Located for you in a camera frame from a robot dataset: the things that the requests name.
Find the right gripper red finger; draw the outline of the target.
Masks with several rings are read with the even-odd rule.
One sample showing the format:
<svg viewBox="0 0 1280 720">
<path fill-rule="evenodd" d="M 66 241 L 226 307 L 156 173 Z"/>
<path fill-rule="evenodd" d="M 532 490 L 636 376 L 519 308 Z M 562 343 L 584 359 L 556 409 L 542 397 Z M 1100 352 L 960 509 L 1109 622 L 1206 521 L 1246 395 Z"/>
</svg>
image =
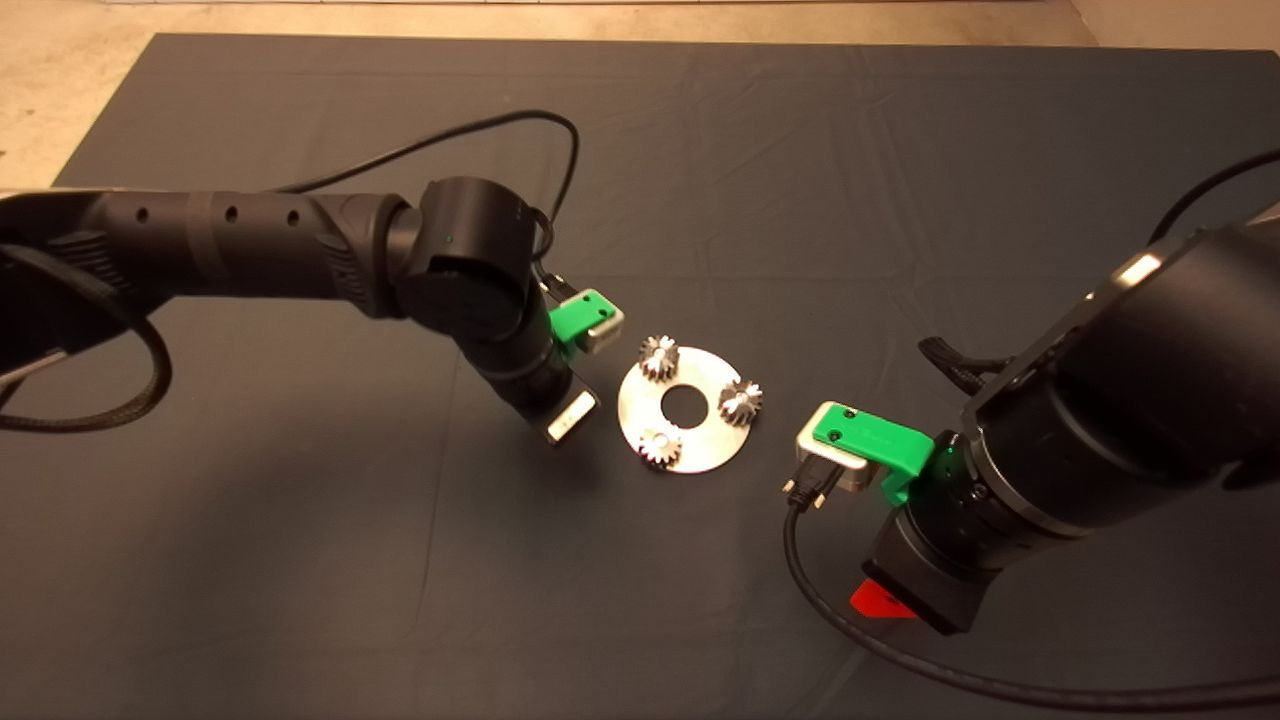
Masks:
<svg viewBox="0 0 1280 720">
<path fill-rule="evenodd" d="M 874 579 L 863 579 L 849 597 L 847 605 L 863 618 L 915 620 L 918 615 Z"/>
</svg>

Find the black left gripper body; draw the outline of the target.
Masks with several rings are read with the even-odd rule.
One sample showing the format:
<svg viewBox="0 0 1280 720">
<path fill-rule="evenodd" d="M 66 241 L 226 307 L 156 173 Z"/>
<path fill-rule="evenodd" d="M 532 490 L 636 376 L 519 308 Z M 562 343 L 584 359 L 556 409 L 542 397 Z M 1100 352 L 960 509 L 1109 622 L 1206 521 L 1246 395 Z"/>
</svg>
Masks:
<svg viewBox="0 0 1280 720">
<path fill-rule="evenodd" d="M 600 407 L 566 363 L 535 363 L 498 373 L 498 396 L 548 445 L 563 445 Z"/>
</svg>

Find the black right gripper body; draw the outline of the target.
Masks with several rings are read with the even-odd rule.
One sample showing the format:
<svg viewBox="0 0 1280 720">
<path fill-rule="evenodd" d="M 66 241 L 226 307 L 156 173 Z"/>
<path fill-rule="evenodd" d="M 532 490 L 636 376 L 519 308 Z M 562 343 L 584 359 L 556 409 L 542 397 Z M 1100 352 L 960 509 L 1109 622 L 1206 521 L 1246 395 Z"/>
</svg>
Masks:
<svg viewBox="0 0 1280 720">
<path fill-rule="evenodd" d="M 906 509 L 890 510 L 863 571 L 942 635 L 970 632 L 991 587 L 989 571 L 929 546 Z"/>
</svg>

